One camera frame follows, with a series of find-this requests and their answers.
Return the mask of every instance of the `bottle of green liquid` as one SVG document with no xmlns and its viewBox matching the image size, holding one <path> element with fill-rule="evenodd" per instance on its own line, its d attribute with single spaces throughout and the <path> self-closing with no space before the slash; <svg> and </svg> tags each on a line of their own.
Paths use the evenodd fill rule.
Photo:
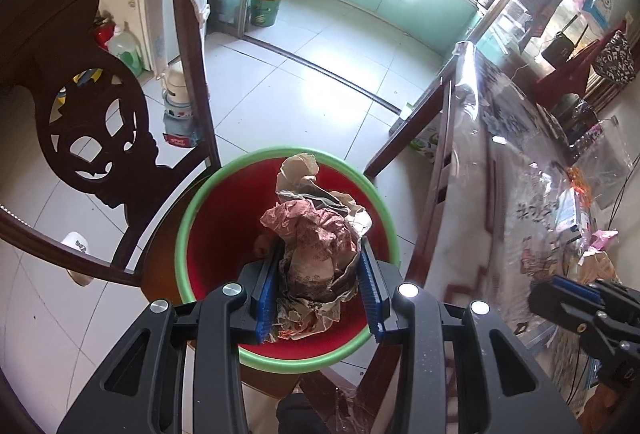
<svg viewBox="0 0 640 434">
<path fill-rule="evenodd" d="M 138 51 L 136 38 L 116 24 L 113 37 L 107 42 L 109 53 L 122 60 L 137 77 L 142 73 L 142 60 Z"/>
</svg>

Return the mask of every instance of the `red cloth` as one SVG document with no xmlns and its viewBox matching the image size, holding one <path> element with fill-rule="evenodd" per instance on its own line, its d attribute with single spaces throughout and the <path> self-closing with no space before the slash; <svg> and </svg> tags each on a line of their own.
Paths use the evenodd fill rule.
<svg viewBox="0 0 640 434">
<path fill-rule="evenodd" d="M 607 33 L 602 39 L 592 42 L 553 73 L 537 81 L 534 88 L 536 102 L 545 109 L 551 110 L 565 94 L 575 93 L 584 98 L 593 61 L 613 35 L 618 30 L 625 29 L 626 21 L 623 20 L 617 28 Z"/>
</svg>

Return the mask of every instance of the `green rim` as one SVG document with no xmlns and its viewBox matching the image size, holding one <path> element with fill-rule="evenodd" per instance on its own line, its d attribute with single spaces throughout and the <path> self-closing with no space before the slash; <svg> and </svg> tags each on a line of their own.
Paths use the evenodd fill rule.
<svg viewBox="0 0 640 434">
<path fill-rule="evenodd" d="M 189 234 L 191 226 L 196 218 L 198 210 L 211 190 L 222 180 L 231 176 L 233 173 L 266 159 L 287 158 L 300 152 L 308 152 L 313 154 L 320 165 L 327 165 L 349 178 L 354 182 L 369 201 L 373 204 L 378 213 L 382 225 L 385 228 L 386 242 L 389 248 L 389 261 L 396 266 L 400 266 L 400 249 L 398 247 L 398 236 L 394 227 L 391 215 L 378 194 L 372 183 L 356 169 L 345 163 L 338 157 L 332 156 L 319 150 L 302 148 L 302 147 L 271 147 L 257 150 L 249 154 L 245 154 L 227 165 L 223 166 L 217 172 L 213 173 L 198 189 L 191 203 L 187 207 L 180 223 L 178 236 L 175 243 L 175 278 L 178 284 L 178 291 L 183 303 L 193 302 L 195 295 L 191 289 L 189 276 L 187 273 L 187 245 L 189 242 Z M 297 374 L 301 372 L 311 372 L 319 370 L 323 367 L 330 366 L 340 362 L 345 357 L 354 353 L 362 347 L 369 339 L 369 328 L 365 327 L 355 337 L 343 346 L 331 351 L 330 353 L 315 356 L 313 358 L 304 358 L 302 360 L 281 360 L 279 358 L 270 358 L 252 353 L 246 349 L 239 348 L 240 362 L 254 369 L 264 370 L 266 372 L 279 372 L 281 374 Z"/>
</svg>

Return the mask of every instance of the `chair backrest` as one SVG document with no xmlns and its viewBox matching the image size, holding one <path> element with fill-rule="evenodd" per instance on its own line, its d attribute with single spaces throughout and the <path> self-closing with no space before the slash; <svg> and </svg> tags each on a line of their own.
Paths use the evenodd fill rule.
<svg viewBox="0 0 640 434">
<path fill-rule="evenodd" d="M 176 26 L 190 93 L 207 99 L 199 27 L 188 0 L 174 0 Z M 149 132 L 145 95 L 131 71 L 118 58 L 101 49 L 92 36 L 98 0 L 2 0 L 0 2 L 0 84 L 28 88 L 35 105 L 35 125 L 47 163 L 66 184 L 94 194 L 111 208 L 124 204 L 128 229 L 111 263 L 76 252 L 43 236 L 0 211 L 0 238 L 30 254 L 64 268 L 123 284 L 140 284 L 142 267 L 126 270 L 147 225 L 177 186 L 199 165 L 215 142 L 201 143 L 175 167 L 156 165 L 158 146 Z M 103 70 L 90 89 L 72 79 L 92 68 Z M 50 122 L 52 105 L 66 88 L 60 117 Z M 122 126 L 112 136 L 106 115 L 119 102 Z M 209 127 L 209 105 L 200 103 L 196 114 Z M 97 156 L 87 161 L 71 152 L 79 138 L 100 144 Z"/>
</svg>

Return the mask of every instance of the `black and white patterned bag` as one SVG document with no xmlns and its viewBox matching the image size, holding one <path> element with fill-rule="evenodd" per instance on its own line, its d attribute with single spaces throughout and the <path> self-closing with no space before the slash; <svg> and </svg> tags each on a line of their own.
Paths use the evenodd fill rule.
<svg viewBox="0 0 640 434">
<path fill-rule="evenodd" d="M 615 84 L 626 85 L 636 78 L 634 58 L 624 33 L 615 32 L 593 62 L 593 70 Z"/>
</svg>

